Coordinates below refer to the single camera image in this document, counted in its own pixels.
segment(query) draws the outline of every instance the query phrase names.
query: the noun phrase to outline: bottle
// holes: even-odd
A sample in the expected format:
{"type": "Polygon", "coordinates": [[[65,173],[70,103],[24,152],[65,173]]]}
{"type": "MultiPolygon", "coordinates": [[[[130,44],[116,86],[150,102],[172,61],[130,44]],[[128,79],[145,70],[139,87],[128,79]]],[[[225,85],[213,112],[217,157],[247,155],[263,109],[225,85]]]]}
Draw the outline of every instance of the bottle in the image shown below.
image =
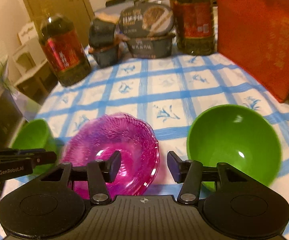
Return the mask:
{"type": "Polygon", "coordinates": [[[39,42],[63,87],[83,80],[91,66],[72,21],[60,14],[47,14],[41,23],[39,42]]]}
{"type": "Polygon", "coordinates": [[[179,51],[195,56],[214,52],[211,0],[170,0],[179,51]]]}

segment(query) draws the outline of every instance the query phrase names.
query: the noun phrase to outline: blue and white checkered tablecloth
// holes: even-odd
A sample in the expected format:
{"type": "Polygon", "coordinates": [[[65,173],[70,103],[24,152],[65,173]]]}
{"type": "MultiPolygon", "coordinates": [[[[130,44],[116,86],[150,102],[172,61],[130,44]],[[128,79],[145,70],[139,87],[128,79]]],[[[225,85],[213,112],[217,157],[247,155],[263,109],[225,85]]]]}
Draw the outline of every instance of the blue and white checkered tablecloth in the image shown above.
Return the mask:
{"type": "MultiPolygon", "coordinates": [[[[94,65],[93,58],[88,57],[94,65]]],[[[63,142],[76,135],[88,120],[103,114],[125,112],[145,120],[159,140],[161,156],[157,177],[146,194],[177,197],[181,185],[167,170],[166,154],[174,150],[187,159],[186,137],[193,120],[206,109],[222,104],[253,109],[273,126],[281,141],[283,162],[271,188],[289,203],[289,105],[278,103],[253,77],[221,54],[127,59],[96,70],[69,88],[58,84],[37,118],[44,118],[54,137],[63,142]]],[[[27,180],[12,179],[4,194],[27,180]]],[[[284,235],[289,240],[289,224],[284,235]]]]}

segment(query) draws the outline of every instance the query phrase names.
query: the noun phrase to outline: door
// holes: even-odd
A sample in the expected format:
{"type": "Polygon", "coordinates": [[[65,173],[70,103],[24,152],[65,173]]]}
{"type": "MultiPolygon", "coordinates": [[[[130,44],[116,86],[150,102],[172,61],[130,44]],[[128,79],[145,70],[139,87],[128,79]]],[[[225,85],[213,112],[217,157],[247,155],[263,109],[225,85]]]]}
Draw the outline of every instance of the door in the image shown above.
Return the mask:
{"type": "Polygon", "coordinates": [[[89,0],[23,0],[37,30],[46,12],[60,13],[69,18],[78,33],[82,45],[88,44],[89,26],[94,17],[89,0]]]}

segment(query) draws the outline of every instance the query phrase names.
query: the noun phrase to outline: pink bowl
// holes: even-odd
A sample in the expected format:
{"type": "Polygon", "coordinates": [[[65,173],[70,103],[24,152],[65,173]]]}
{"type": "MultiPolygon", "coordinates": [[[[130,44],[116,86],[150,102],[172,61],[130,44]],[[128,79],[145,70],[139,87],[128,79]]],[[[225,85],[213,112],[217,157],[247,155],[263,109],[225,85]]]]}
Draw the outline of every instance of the pink bowl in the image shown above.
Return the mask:
{"type": "MultiPolygon", "coordinates": [[[[110,196],[141,195],[154,180],[160,163],[158,140],[150,125],[129,114],[104,115],[86,123],[65,146],[62,162],[85,166],[107,160],[121,152],[121,167],[113,183],[107,183],[110,196]]],[[[75,192],[89,198],[86,181],[75,182],[75,192]]]]}

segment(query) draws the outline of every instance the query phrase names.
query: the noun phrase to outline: green cup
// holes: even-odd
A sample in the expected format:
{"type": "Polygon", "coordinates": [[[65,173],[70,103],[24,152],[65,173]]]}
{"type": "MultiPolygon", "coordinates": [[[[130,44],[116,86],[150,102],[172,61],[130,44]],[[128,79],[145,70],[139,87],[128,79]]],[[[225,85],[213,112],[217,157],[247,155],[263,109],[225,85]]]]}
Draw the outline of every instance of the green cup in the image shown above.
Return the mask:
{"type": "MultiPolygon", "coordinates": [[[[244,106],[221,105],[200,114],[187,139],[187,153],[204,166],[226,162],[269,186],[279,172],[281,146],[272,126],[244,106]]],[[[214,191],[214,183],[204,183],[214,191]]]]}
{"type": "MultiPolygon", "coordinates": [[[[43,148],[47,152],[57,153],[55,140],[48,124],[43,119],[36,119],[24,125],[12,144],[12,148],[19,150],[43,148]]],[[[36,166],[33,169],[33,174],[43,174],[54,166],[54,163],[36,166]]]]}

